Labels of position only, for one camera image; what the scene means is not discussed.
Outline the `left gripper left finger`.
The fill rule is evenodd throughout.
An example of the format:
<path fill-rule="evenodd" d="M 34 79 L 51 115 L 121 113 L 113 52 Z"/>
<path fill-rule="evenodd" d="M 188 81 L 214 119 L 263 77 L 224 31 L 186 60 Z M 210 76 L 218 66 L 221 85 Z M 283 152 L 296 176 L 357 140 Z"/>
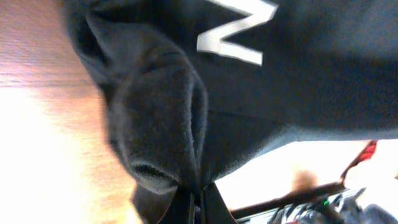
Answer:
<path fill-rule="evenodd" d="M 183 188 L 157 194 L 138 185 L 132 205 L 145 224 L 193 223 L 194 196 Z"/>

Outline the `black Nike t-shirt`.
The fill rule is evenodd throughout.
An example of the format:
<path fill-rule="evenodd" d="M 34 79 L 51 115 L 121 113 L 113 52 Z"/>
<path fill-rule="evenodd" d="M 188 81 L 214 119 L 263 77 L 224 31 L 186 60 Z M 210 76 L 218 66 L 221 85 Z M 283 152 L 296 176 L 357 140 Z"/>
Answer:
<path fill-rule="evenodd" d="M 295 141 L 397 137 L 396 1 L 64 1 L 143 187 L 201 192 Z"/>

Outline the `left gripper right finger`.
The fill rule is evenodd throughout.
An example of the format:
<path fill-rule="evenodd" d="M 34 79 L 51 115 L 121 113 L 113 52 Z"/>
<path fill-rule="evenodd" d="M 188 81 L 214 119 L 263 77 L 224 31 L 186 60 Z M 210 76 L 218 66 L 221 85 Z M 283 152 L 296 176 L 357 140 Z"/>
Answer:
<path fill-rule="evenodd" d="M 238 224 L 226 207 L 215 183 L 201 194 L 201 224 Z"/>

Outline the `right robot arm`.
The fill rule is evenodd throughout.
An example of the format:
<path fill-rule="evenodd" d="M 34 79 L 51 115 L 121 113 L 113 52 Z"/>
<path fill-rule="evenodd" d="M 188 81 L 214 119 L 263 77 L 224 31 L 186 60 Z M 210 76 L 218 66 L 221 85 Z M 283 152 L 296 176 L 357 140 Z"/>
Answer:
<path fill-rule="evenodd" d="M 397 218 L 376 204 L 358 204 L 365 188 L 326 184 L 232 212 L 242 224 L 397 224 Z"/>

